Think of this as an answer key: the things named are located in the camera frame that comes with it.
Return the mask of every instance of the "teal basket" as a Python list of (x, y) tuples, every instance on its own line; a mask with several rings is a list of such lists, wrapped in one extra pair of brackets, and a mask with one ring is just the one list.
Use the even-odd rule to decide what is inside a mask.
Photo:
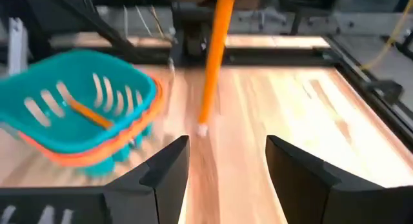
[[(0, 81), (0, 89), (0, 121), (60, 154), (81, 153), (117, 136), (149, 109), (157, 93), (152, 79), (131, 64), (91, 50), (42, 60)], [(68, 93), (114, 125), (105, 130), (72, 110), (65, 101)], [(135, 146), (149, 134), (150, 126), (136, 136)], [(85, 172), (90, 176), (111, 172), (115, 161), (128, 158), (129, 148), (84, 168)]]

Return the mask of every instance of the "cable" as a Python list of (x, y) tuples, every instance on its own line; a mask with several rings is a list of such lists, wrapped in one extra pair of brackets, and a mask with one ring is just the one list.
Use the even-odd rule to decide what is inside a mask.
[(135, 6), (135, 7), (136, 7), (137, 13), (139, 14), (139, 17), (141, 18), (141, 20), (142, 20), (142, 22), (143, 22), (143, 25), (145, 26), (146, 30), (148, 31), (150, 37), (152, 37), (152, 33), (151, 33), (151, 31), (149, 30), (148, 26), (146, 25), (146, 22), (145, 22), (145, 20), (144, 20), (143, 17), (142, 17), (141, 11), (139, 10), (139, 8), (138, 8), (137, 6)]
[(408, 0), (406, 8), (403, 11), (403, 15), (400, 17), (400, 20), (396, 24), (396, 27), (394, 27), (394, 30), (393, 30), (391, 36), (387, 40), (387, 42), (386, 42), (385, 46), (383, 47), (383, 49), (381, 49), (381, 52), (372, 61), (370, 61), (370, 62), (368, 62), (364, 65), (361, 65), (360, 69), (369, 70), (383, 59), (383, 57), (386, 55), (388, 50), (390, 50), (390, 48), (392, 47), (392, 44), (396, 41), (395, 38), (399, 35), (399, 33), (401, 31), (401, 28), (403, 27), (403, 24), (405, 24), (408, 11), (412, 8), (412, 5), (413, 5), (413, 0)]
[(165, 35), (163, 33), (162, 27), (161, 27), (161, 23), (159, 22), (159, 19), (157, 18), (156, 15), (156, 11), (153, 5), (150, 6), (151, 7), (151, 11), (150, 13), (154, 16), (155, 20), (156, 20), (156, 24), (157, 24), (157, 29), (159, 30), (159, 33), (161, 34), (161, 37), (164, 39)]

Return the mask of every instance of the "wooden surface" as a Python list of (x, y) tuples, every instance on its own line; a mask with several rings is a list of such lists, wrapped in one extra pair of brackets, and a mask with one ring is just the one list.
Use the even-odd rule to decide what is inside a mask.
[(223, 68), (204, 139), (195, 135), (203, 70), (178, 69), (173, 78), (161, 66), (138, 68), (162, 81), (167, 101), (152, 137), (128, 162), (89, 179), (0, 132), (0, 185), (102, 185), (183, 134), (190, 135), (190, 172), (180, 223), (286, 223), (265, 163), (268, 134), (384, 187), (413, 185), (413, 156), (333, 68)]

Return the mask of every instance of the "plastic basket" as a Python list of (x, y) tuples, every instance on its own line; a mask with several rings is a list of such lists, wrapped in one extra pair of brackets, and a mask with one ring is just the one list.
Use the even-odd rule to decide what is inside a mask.
[[(155, 98), (158, 103), (161, 98), (161, 87), (152, 78), (118, 58), (90, 50), (45, 59), (25, 73), (0, 81), (0, 88), (1, 121), (38, 149), (41, 146), (63, 158), (93, 156), (94, 160), (80, 158), (70, 163), (52, 158), (60, 164), (83, 167), (91, 176), (107, 174), (115, 161), (127, 158), (128, 142), (135, 139), (139, 144), (150, 132), (149, 121), (155, 112), (149, 108)], [(114, 124), (105, 130), (78, 114), (66, 102), (70, 97)], [(143, 118), (143, 112), (151, 115)], [(131, 128), (140, 130), (131, 132)]]

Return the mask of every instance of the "wooden table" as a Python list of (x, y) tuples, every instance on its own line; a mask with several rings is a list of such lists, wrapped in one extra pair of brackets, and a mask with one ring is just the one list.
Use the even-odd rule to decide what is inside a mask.
[[(321, 39), (235, 37), (228, 44), (302, 47)], [(102, 179), (55, 165), (0, 132), (0, 186), (102, 185), (122, 176), (180, 135), (190, 136), (190, 172), (180, 223), (286, 223), (265, 163), (274, 134), (384, 187), (413, 185), (413, 156), (334, 68), (225, 67), (206, 138), (195, 135), (202, 68), (137, 66), (158, 77), (166, 105), (142, 150)]]

